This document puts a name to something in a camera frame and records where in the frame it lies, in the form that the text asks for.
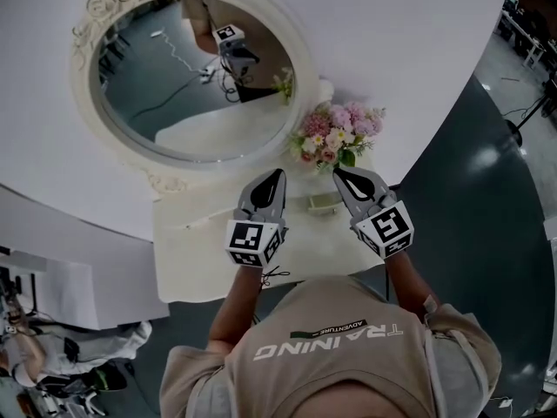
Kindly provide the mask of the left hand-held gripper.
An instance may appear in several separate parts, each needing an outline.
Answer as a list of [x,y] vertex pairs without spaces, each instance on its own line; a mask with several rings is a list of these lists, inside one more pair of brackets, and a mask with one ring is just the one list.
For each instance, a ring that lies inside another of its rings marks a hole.
[[225,250],[240,266],[266,268],[285,241],[286,174],[277,168],[248,183],[227,223]]

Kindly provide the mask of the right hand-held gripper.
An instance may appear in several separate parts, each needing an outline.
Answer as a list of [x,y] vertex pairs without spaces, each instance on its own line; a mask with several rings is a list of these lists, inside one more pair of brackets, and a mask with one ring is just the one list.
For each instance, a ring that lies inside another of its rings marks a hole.
[[356,223],[359,239],[381,259],[413,243],[414,227],[404,202],[388,192],[388,185],[376,172],[339,167],[333,170],[332,179]]

